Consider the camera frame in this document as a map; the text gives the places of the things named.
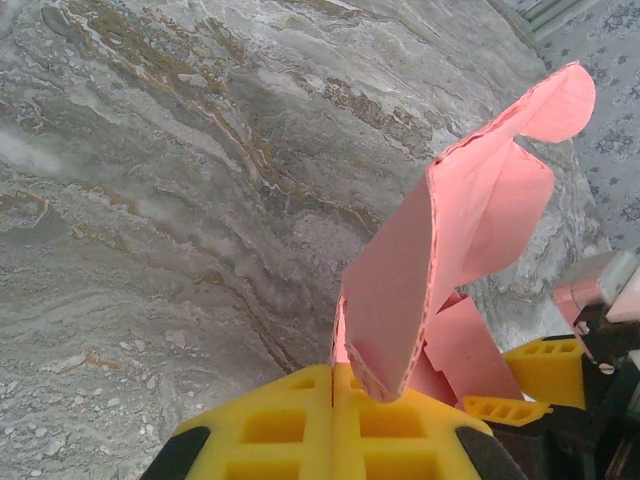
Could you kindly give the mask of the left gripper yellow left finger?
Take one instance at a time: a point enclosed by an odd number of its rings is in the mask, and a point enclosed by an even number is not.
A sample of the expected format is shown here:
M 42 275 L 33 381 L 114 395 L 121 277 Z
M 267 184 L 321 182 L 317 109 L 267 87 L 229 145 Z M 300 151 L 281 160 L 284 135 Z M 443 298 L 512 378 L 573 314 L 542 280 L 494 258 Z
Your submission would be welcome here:
M 181 423 L 144 479 L 328 479 L 332 373 L 303 368 Z

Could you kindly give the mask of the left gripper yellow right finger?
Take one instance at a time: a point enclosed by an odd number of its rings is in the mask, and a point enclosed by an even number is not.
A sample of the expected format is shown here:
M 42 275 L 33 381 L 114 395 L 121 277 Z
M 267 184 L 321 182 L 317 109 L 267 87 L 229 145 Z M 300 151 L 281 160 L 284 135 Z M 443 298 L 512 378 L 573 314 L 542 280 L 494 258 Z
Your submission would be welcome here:
M 333 368 L 334 479 L 524 479 L 490 427 L 409 389 L 391 403 L 372 400 L 351 367 Z

